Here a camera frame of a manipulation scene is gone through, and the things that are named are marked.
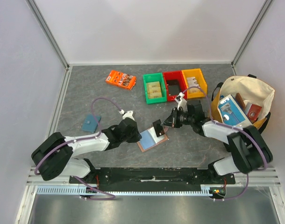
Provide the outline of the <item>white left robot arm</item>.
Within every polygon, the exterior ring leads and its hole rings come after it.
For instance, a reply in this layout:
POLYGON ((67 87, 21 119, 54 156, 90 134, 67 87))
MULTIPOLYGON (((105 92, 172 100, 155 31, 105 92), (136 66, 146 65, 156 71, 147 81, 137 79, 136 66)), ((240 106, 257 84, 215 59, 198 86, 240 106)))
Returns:
POLYGON ((32 153, 34 173, 45 181, 58 176, 77 176, 85 183, 92 183, 96 177, 94 166, 89 159, 77 156, 118 148, 123 142, 137 143, 141 138, 137 123, 131 118, 91 135, 64 137, 56 132, 32 153))

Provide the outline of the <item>black credit card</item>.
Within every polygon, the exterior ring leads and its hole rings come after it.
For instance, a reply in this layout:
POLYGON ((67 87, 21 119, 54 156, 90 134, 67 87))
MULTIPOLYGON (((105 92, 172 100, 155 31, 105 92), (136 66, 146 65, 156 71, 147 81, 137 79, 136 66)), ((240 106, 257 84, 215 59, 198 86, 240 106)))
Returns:
POLYGON ((161 137, 165 134, 165 130, 164 130, 164 127, 162 126, 162 122, 160 119, 158 120, 155 120, 153 123, 152 123, 153 127, 154 127, 154 130, 155 130, 155 134, 157 137, 161 137))

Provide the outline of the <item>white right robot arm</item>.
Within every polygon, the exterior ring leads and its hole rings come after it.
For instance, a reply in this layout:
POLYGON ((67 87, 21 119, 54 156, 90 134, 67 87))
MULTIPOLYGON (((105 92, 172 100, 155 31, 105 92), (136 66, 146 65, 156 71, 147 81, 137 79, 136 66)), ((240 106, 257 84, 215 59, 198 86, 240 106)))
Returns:
POLYGON ((242 129, 225 127, 223 123, 211 121, 205 116, 199 100, 189 100, 186 106, 187 111, 183 107, 174 107, 161 125, 171 128, 188 125, 195 133, 224 143, 231 155, 208 165, 207 178, 211 183, 219 183, 227 174, 248 174, 266 168, 272 162, 273 155, 269 147, 253 125, 242 129))

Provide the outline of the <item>gold cards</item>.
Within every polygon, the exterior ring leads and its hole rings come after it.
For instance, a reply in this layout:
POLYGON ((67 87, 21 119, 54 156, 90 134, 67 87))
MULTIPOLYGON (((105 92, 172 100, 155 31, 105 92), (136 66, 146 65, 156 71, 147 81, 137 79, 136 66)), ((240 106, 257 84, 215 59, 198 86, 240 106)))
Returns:
POLYGON ((147 83, 146 86, 147 86, 147 96, 149 99, 162 97, 161 85, 159 81, 147 83))

